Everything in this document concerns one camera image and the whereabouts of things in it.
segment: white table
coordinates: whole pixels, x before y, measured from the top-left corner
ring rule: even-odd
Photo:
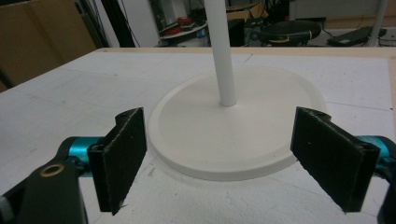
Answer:
[[[332,121],[394,140],[392,49],[233,49],[235,65],[301,75],[322,91]],[[101,49],[0,94],[0,192],[49,161],[69,136],[104,136],[114,117],[155,104],[214,69],[210,49]],[[299,162],[266,177],[213,182],[182,175],[148,153],[114,217],[80,179],[90,223],[376,223],[388,183],[374,177],[361,213],[344,214]]]

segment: round plate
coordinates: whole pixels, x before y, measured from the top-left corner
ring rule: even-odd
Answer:
[[[212,72],[182,83],[152,111],[150,141],[175,170],[233,181],[269,175],[296,162],[290,151],[296,106],[325,111],[319,90],[275,68],[240,66],[233,73],[234,106],[220,105]]]

